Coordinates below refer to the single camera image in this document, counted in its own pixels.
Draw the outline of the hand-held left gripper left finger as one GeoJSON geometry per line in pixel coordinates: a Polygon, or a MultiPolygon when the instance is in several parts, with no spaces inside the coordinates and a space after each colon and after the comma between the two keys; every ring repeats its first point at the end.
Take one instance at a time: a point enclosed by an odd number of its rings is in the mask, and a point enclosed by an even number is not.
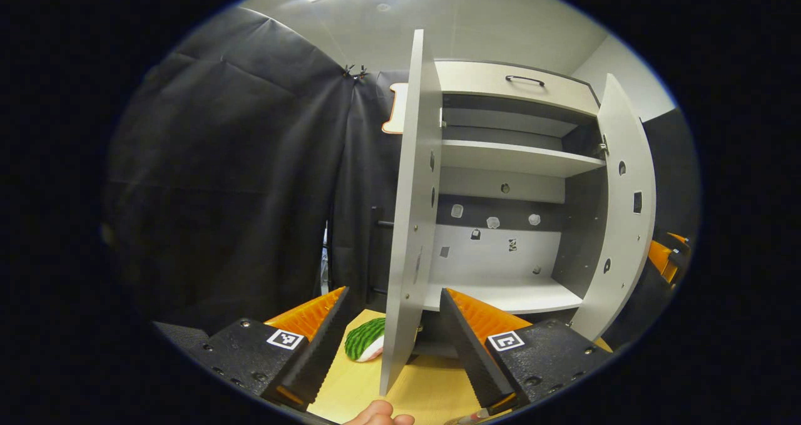
{"type": "Polygon", "coordinates": [[[352,320],[350,290],[342,286],[266,322],[235,320],[188,354],[238,390],[306,411],[352,320]]]}

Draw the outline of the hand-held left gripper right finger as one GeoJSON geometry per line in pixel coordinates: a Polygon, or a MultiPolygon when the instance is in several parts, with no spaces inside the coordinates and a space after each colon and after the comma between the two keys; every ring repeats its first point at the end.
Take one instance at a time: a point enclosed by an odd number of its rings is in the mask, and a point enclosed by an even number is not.
{"type": "Polygon", "coordinates": [[[546,401],[613,355],[560,320],[532,323],[452,288],[441,289],[440,318],[488,413],[546,401]]]}

